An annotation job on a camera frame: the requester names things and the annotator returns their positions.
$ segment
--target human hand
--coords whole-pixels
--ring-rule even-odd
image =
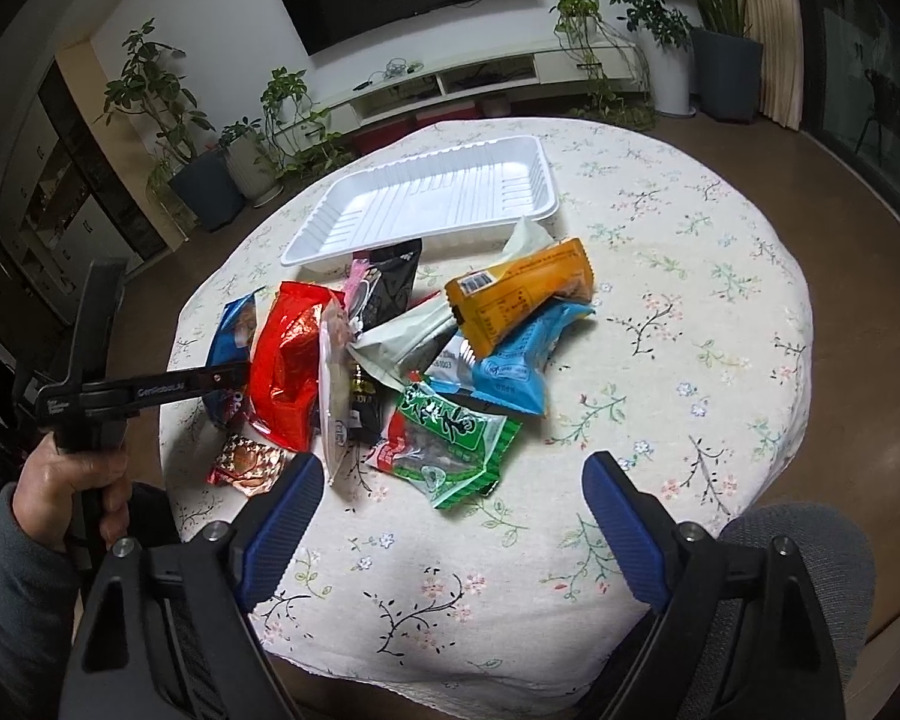
[[[127,452],[121,448],[65,455],[56,448],[53,434],[48,434],[26,458],[13,493],[13,515],[20,529],[38,544],[63,552],[74,493],[96,488],[103,491],[100,535],[109,547],[127,534],[130,525]]]

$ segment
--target tablecloth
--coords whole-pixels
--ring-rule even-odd
[[[264,288],[269,305],[298,276],[280,253],[340,175],[514,133],[543,142],[560,201],[545,226],[583,240],[597,282],[595,316],[564,334],[548,367],[549,418],[527,421],[491,498],[448,514],[361,466],[354,449],[348,490],[326,491],[279,591],[251,615],[266,649],[308,671],[466,718],[571,706],[644,613],[581,495],[591,452],[610,450],[674,519],[711,533],[794,455],[809,410],[811,308],[770,223],[720,176],[643,135],[574,119],[442,122],[263,223],[188,301],[170,356],[170,368],[201,365],[224,303]],[[416,291],[501,246],[425,252]],[[185,538],[244,504],[204,483],[222,443],[199,402],[163,408],[161,458]]]

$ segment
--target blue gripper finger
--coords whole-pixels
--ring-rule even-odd
[[[301,453],[290,462],[274,489],[251,498],[234,520],[239,529],[250,531],[239,550],[231,545],[237,579],[234,597],[245,613],[274,595],[322,498],[320,461],[314,455]],[[249,512],[253,506],[266,509]]]
[[[658,538],[669,538],[673,519],[653,496],[634,488],[610,452],[597,452],[583,463],[583,498],[634,598],[663,613],[671,591]]]

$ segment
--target tv stand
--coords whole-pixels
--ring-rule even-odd
[[[596,43],[593,52],[608,79],[621,89],[638,89],[639,60],[633,43]],[[570,94],[586,83],[587,66],[564,52],[556,38],[522,46],[503,47],[447,59],[413,74],[378,81],[321,100],[329,111],[327,127],[343,135],[374,127],[420,110],[506,93],[519,100]],[[288,151],[302,151],[319,136],[312,125],[298,124],[282,133]]]

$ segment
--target red snack bag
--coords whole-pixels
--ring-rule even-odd
[[[266,317],[250,363],[247,392],[253,426],[285,449],[307,452],[313,440],[311,412],[317,402],[320,316],[343,295],[316,284],[285,281]]]

